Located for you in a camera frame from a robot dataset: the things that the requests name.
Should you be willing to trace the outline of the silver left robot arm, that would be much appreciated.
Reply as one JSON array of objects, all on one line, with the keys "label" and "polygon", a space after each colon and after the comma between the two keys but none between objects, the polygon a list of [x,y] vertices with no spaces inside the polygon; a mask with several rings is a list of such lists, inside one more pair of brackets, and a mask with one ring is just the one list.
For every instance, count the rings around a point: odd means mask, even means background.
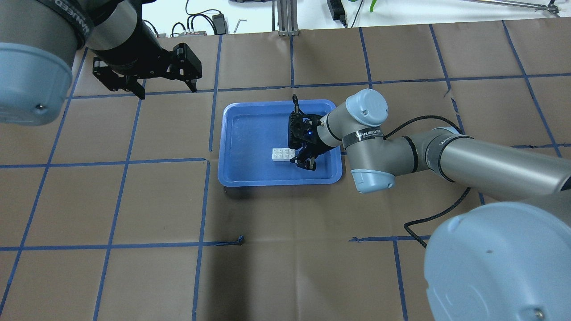
[{"label": "silver left robot arm", "polygon": [[141,17],[144,0],[3,0],[1,122],[55,121],[74,76],[72,55],[88,48],[93,75],[111,91],[145,99],[140,79],[181,81],[194,93],[202,65],[181,39],[161,47]]}]

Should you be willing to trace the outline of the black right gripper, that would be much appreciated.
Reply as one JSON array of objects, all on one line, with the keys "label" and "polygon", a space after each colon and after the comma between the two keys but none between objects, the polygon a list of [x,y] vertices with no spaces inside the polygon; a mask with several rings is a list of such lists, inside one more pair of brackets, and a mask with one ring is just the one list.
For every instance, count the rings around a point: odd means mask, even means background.
[{"label": "black right gripper", "polygon": [[318,126],[321,125],[322,115],[305,114],[293,111],[288,116],[288,148],[298,150],[296,166],[304,170],[315,171],[318,157],[316,148],[302,148],[304,144],[318,143]]}]

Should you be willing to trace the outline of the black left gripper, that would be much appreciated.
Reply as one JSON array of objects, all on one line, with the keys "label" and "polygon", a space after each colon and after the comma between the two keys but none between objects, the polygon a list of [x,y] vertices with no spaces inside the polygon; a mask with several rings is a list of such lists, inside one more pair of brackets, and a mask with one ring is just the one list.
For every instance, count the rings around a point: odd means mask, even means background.
[{"label": "black left gripper", "polygon": [[165,78],[184,82],[192,93],[203,77],[202,63],[186,43],[168,51],[157,43],[96,50],[92,75],[108,90],[124,90],[145,100],[145,88],[139,79]]}]

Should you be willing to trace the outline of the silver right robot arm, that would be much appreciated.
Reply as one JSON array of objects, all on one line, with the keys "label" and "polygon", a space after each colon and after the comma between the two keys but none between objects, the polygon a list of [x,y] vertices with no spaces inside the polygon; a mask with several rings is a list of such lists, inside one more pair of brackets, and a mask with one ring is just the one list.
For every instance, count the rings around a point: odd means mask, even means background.
[{"label": "silver right robot arm", "polygon": [[373,89],[348,97],[326,115],[307,114],[292,96],[291,162],[316,169],[316,158],[342,146],[359,193],[390,189],[396,177],[432,171],[494,203],[449,218],[425,248],[426,296],[436,321],[568,321],[571,314],[568,159],[490,144],[453,122],[391,139],[383,133],[385,98]]}]

